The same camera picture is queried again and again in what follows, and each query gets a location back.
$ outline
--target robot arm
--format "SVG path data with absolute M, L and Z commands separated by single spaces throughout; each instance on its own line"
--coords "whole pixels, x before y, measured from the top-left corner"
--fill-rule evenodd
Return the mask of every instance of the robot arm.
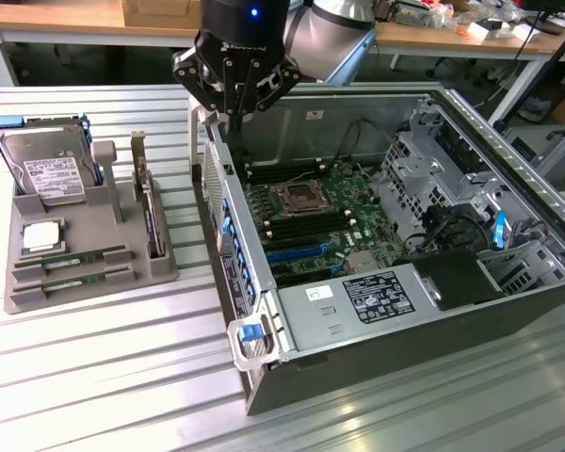
M 337 85 L 353 79 L 375 38 L 371 0 L 202 0 L 195 46 L 172 58 L 174 77 L 239 130 L 301 74 Z

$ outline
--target hard drive label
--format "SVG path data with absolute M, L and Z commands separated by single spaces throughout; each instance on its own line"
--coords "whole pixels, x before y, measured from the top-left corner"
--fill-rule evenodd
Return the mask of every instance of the hard drive label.
M 343 286 L 363 323 L 378 322 L 415 311 L 393 271 L 343 281 Z
M 36 193 L 43 200 L 84 193 L 84 184 L 73 157 L 27 160 L 24 164 Z

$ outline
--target white sticker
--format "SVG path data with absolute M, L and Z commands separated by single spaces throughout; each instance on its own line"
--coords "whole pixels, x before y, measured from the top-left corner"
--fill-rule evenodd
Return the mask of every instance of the white sticker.
M 28 160 L 24 164 L 41 199 L 84 194 L 84 184 L 73 157 Z
M 319 299 L 329 299 L 330 297 L 332 297 L 332 290 L 329 285 L 311 287 L 309 289 L 305 289 L 305 293 L 308 294 L 309 301 L 317 301 Z
M 323 117 L 324 117 L 324 110 L 308 111 L 305 114 L 305 119 L 307 121 L 321 120 Z

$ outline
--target label sticker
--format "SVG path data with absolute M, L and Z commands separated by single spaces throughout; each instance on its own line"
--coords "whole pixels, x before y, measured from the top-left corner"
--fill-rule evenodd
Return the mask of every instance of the label sticker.
M 393 271 L 343 281 L 363 323 L 373 323 L 415 311 Z
M 309 301 L 317 301 L 319 299 L 329 299 L 330 297 L 332 297 L 332 290 L 329 285 L 311 287 L 309 289 L 305 289 L 305 293 L 308 294 Z
M 24 164 L 41 199 L 84 194 L 84 184 L 73 157 L 28 160 Z
M 305 119 L 307 121 L 321 120 L 323 117 L 324 117 L 324 110 L 308 111 L 305 114 Z

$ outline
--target white table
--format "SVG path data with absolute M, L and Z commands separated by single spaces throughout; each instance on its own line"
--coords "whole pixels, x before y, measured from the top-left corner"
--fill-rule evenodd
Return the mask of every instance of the white table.
M 180 268 L 176 282 L 4 314 L 0 157 L 0 451 L 565 450 L 565 306 L 494 343 L 246 417 L 190 191 L 186 96 L 0 88 L 0 115 L 88 114 L 94 139 L 118 146 L 120 179 L 130 131 L 146 131 Z

